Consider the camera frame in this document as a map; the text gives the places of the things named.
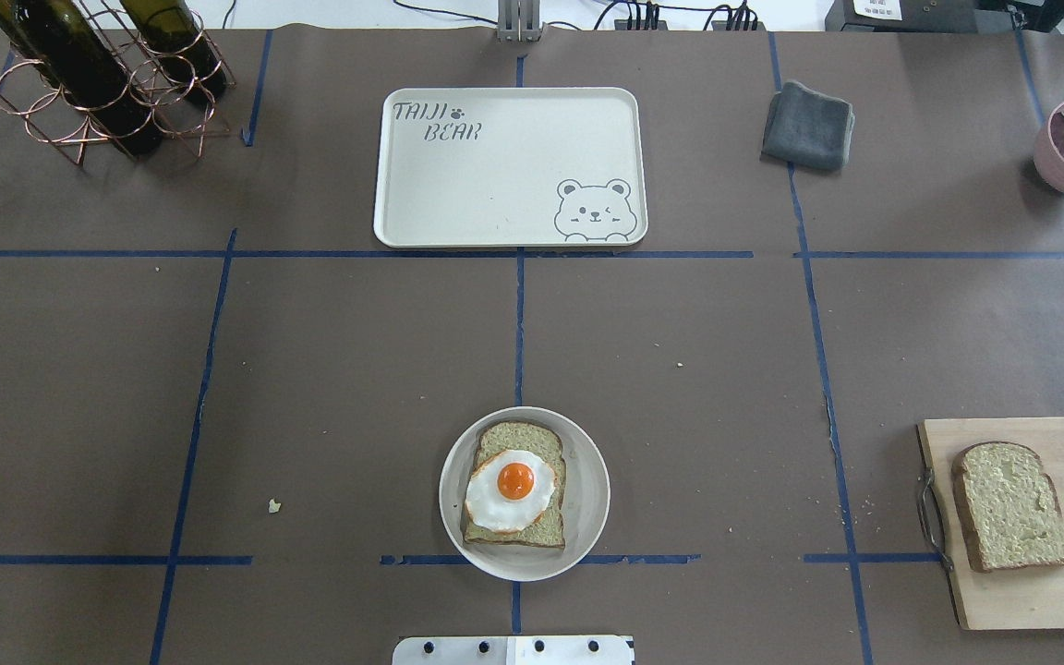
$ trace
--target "egg yolk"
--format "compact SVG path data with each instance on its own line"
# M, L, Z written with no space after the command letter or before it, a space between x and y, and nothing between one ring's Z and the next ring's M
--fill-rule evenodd
M499 494L508 500L520 500L529 496L532 492L532 484L535 477L532 476L532 468L528 464L514 462L503 466L499 470Z

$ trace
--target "bear drawing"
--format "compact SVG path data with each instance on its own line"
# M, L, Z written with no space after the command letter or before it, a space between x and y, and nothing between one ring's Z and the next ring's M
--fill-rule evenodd
M556 231L566 242L624 240L638 227L630 210L630 185L612 180L604 185L582 185L565 180L556 186L561 207L556 211Z

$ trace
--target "folded towel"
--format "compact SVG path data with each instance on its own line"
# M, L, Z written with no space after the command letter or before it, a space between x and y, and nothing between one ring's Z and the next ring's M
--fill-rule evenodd
M769 101L761 151L805 167L838 170L848 164L855 120L847 101L786 81Z

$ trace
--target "slice of bread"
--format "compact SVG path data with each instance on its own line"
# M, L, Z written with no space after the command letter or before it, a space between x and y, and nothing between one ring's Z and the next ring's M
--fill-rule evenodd
M1029 447L986 442L951 468L971 569L1064 565L1064 527L1053 480Z
M464 537L466 543L520 544L521 546L558 548L565 547L565 520L561 504L565 497L565 458L562 455L561 437L553 430L539 425L518 420L497 422L479 434L479 449L473 454L472 472L479 466L505 450L531 451L543 459L556 473L556 489L549 497L541 518L523 530L512 534L497 534L482 528L470 519L464 510Z

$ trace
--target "green glass bottle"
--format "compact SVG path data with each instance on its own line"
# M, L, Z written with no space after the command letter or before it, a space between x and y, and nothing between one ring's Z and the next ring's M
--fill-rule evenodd
M162 132L149 122L150 109L114 54L97 38L72 0L13 0L14 24L33 53L40 56L78 105L92 115L115 145L131 155L152 151Z
M18 54L28 60L38 60L38 55L18 35L18 29L11 18L11 0L0 0L0 29L3 29L3 34L7 35L11 45L18 51ZM38 71L38 76L43 77L44 81L50 87L60 87L60 81L55 80L55 77L52 76L51 70L48 70L46 64L40 63L35 65L35 71Z
M192 80L192 68L207 93L219 100L228 88L228 77L220 67L207 43L201 37L192 13L183 0L122 0L126 13L134 18L134 26L145 43L160 53L177 53L179 59L162 59L166 76L177 83ZM198 88L186 94L186 99L198 106L206 105L207 97Z

